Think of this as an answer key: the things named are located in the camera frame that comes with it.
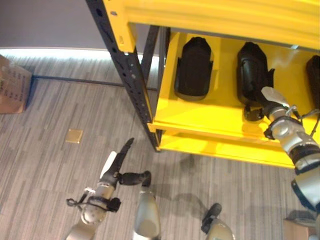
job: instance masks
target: cardboard box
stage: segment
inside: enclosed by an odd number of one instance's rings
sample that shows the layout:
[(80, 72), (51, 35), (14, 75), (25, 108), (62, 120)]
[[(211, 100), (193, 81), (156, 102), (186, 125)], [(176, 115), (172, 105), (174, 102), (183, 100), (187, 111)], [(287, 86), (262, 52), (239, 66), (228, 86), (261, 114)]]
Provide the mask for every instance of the cardboard box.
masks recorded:
[(0, 55), (0, 114), (26, 109), (32, 73)]
[(285, 219), (284, 240), (311, 240), (316, 237), (316, 221), (313, 219), (297, 218)]

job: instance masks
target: yellow shelf board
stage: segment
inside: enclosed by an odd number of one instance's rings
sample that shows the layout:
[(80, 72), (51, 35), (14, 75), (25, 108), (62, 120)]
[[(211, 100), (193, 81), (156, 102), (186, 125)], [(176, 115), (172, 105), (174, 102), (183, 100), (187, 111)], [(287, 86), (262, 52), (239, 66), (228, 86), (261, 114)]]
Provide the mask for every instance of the yellow shelf board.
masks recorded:
[[(200, 35), (211, 47), (213, 68), (209, 92), (203, 100), (194, 102), (185, 101), (175, 95), (178, 57), (182, 55), (184, 44), (196, 36), (199, 35), (171, 34), (156, 114), (152, 124), (149, 125), (150, 129), (177, 131), (279, 148), (277, 141), (264, 137), (263, 132), (270, 121), (266, 117), (260, 122), (246, 121), (243, 114), (244, 105), (237, 97), (237, 54), (245, 41)], [(267, 56), (268, 68), (275, 68), (275, 89), (279, 90), (291, 105), (297, 105), (301, 114), (312, 110), (314, 104), (305, 67), (314, 54), (270, 44), (260, 43), (259, 46)], [(304, 120), (307, 133), (311, 132), (315, 122), (315, 117)], [(314, 139), (320, 142), (320, 125)]]
[(130, 23), (320, 49), (318, 0), (104, 0), (118, 47), (134, 51)]
[(285, 152), (276, 147), (261, 148), (255, 144), (166, 131), (161, 137), (161, 150), (206, 155), (249, 163), (294, 168)]

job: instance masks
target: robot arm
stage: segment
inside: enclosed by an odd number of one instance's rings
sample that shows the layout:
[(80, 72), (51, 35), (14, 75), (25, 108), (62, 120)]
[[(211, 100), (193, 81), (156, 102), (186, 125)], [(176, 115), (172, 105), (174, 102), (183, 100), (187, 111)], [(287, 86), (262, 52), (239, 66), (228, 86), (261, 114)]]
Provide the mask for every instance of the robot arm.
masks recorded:
[(301, 204), (320, 213), (320, 147), (308, 135), (302, 122), (291, 117), (290, 107), (284, 97), (272, 87), (264, 87), (257, 97), (263, 106), (263, 114), (271, 120), (264, 132), (269, 139), (279, 140), (283, 150), (291, 158), (297, 176), (291, 186)]
[(133, 141), (133, 138), (129, 139), (120, 152), (110, 154), (95, 189), (86, 188), (79, 201), (72, 198), (66, 200), (68, 206), (77, 207), (81, 212), (79, 222), (71, 228), (66, 240), (92, 240), (94, 238), (96, 230), (105, 219), (107, 212), (117, 212), (120, 207), (119, 198), (112, 198), (117, 183), (130, 186), (142, 183), (144, 187), (150, 185), (151, 173), (149, 171), (119, 173)]

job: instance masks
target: small square tile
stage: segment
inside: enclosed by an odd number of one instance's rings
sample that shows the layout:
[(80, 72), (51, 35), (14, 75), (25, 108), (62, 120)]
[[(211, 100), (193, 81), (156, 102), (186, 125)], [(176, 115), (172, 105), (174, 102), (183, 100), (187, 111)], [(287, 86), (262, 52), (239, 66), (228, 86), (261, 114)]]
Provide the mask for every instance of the small square tile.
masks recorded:
[(69, 129), (66, 134), (65, 141), (67, 143), (79, 144), (83, 133), (84, 131), (81, 129)]

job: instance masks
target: black metal shelf post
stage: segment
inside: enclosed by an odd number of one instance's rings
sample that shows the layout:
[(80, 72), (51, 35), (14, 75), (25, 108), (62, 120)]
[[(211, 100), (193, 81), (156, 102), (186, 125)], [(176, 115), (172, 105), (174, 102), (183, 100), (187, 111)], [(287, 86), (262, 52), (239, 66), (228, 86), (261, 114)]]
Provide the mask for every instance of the black metal shelf post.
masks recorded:
[[(142, 126), (150, 139), (153, 148), (157, 150), (157, 147), (160, 144), (161, 131), (157, 131), (156, 133), (150, 132), (147, 125), (147, 123), (152, 122), (153, 114), (146, 84), (149, 77), (159, 27), (150, 27), (143, 52), (143, 59), (140, 65), (137, 49), (134, 49), (133, 53), (125, 53), (119, 50), (103, 1), (86, 0), (86, 3), (101, 34), (103, 42), (111, 55), (111, 59), (130, 97), (135, 111), (139, 116)], [(169, 28), (166, 29), (166, 33), (168, 34), (170, 32)], [(163, 51), (165, 51), (165, 53), (163, 54), (162, 52), (160, 55), (162, 58), (165, 58), (168, 47), (164, 46), (162, 49), (164, 49)], [(164, 59), (159, 60), (159, 62), (164, 64)]]

